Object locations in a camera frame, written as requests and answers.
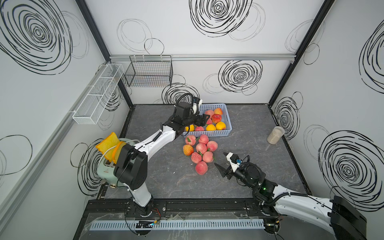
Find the light blue plastic basket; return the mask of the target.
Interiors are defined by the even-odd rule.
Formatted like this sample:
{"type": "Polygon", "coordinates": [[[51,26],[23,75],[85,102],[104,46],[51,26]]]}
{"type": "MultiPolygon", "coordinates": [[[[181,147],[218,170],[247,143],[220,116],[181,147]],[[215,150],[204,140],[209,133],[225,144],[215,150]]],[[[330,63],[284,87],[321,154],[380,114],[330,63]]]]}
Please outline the light blue plastic basket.
{"type": "Polygon", "coordinates": [[[194,135],[195,137],[200,137],[201,135],[207,135],[208,137],[226,137],[229,135],[229,133],[231,132],[231,130],[233,129],[232,128],[232,124],[231,124],[231,120],[230,120],[230,116],[229,116],[229,112],[228,112],[228,109],[227,109],[227,106],[226,104],[202,104],[200,106],[200,115],[204,114],[205,111],[207,110],[215,110],[216,108],[221,108],[223,110],[223,115],[222,115],[222,121],[221,122],[224,122],[227,126],[227,129],[226,130],[223,130],[223,131],[206,131],[206,126],[203,126],[204,127],[204,131],[202,132],[196,132],[195,130],[193,132],[186,132],[185,131],[185,127],[183,128],[183,133],[182,135],[183,136],[188,136],[188,135],[194,135]]]}

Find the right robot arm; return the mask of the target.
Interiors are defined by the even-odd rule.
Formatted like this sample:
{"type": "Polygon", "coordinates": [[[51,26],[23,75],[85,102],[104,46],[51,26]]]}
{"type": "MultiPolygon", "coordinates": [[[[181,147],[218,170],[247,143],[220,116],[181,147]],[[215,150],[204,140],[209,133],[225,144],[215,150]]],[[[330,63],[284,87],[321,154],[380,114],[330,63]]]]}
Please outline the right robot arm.
{"type": "Polygon", "coordinates": [[[266,174],[249,162],[236,162],[227,168],[215,166],[223,178],[235,178],[250,188],[254,201],[266,215],[277,213],[303,220],[338,240],[367,238],[367,219],[342,197],[320,198],[289,190],[267,180],[266,174]]]}

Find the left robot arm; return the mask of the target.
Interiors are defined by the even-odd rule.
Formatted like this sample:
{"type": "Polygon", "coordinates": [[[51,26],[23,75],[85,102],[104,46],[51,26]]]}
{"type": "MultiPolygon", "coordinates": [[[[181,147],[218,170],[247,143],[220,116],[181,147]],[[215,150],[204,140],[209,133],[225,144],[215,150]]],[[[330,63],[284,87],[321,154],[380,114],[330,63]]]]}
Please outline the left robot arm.
{"type": "Polygon", "coordinates": [[[181,136],[186,127],[196,125],[204,126],[209,115],[200,114],[202,100],[193,97],[191,103],[177,102],[173,114],[169,119],[160,124],[160,129],[144,141],[121,147],[114,176],[118,182],[128,188],[132,195],[133,202],[146,212],[149,211],[148,205],[151,205],[153,196],[146,186],[148,175],[148,161],[168,143],[181,136]]]}

